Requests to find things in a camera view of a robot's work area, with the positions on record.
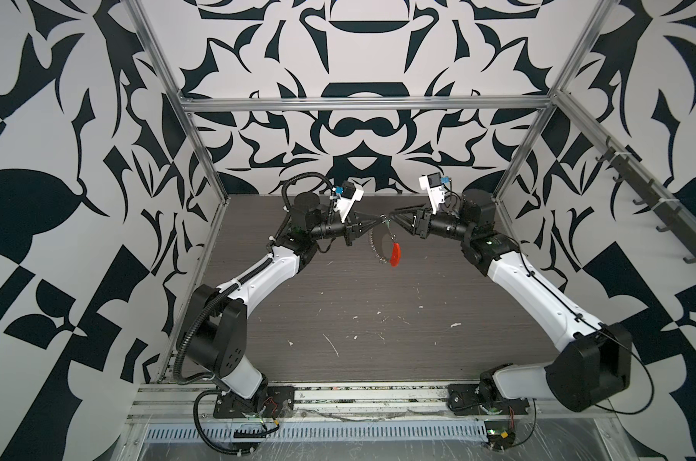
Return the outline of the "silver keyring with red tag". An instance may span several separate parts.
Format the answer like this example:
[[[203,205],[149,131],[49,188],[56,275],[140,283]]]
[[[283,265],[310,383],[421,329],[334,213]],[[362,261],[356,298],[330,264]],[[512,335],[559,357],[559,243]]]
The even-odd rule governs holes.
[[[382,221],[370,230],[369,241],[375,257],[381,263],[391,267],[399,266],[402,259],[402,249],[389,219]]]

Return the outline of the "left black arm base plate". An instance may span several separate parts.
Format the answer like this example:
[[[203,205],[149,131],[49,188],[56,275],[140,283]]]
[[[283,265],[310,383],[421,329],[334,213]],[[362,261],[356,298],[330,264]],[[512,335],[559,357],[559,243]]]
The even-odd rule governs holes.
[[[240,397],[232,391],[221,392],[215,401],[213,416],[216,419],[251,416],[279,418],[293,410],[295,393],[296,388],[288,385],[261,386],[250,399]]]

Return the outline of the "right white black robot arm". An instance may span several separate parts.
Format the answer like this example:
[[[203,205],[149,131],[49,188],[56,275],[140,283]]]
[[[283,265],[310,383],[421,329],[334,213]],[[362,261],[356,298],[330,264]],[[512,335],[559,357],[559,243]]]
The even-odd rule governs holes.
[[[550,363],[501,365],[482,374],[478,401],[487,410],[505,401],[558,401],[581,412],[628,389],[632,336],[620,324],[607,325],[574,303],[543,277],[519,243],[499,232],[490,194],[463,193],[458,211],[435,205],[404,207],[389,215],[409,234],[456,240],[480,274],[503,288],[542,328],[558,355]]]

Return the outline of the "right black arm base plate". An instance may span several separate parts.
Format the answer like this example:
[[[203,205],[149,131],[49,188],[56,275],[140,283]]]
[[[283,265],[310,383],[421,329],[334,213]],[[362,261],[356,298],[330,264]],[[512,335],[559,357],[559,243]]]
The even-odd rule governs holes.
[[[455,416],[528,415],[531,411],[528,400],[503,399],[485,383],[452,383],[447,390],[446,405]]]

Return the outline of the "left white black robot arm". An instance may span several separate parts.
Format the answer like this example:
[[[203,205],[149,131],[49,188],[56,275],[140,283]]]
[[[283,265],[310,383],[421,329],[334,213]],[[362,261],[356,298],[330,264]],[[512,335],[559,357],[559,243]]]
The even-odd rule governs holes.
[[[359,194],[336,193],[323,204],[313,192],[284,199],[284,220],[269,238],[265,256],[232,280],[217,287],[202,284],[192,293],[176,340],[174,382],[207,380],[242,399],[255,397],[265,376],[246,357],[250,315],[306,268],[321,240],[342,238],[350,245],[389,220],[354,211],[359,200]]]

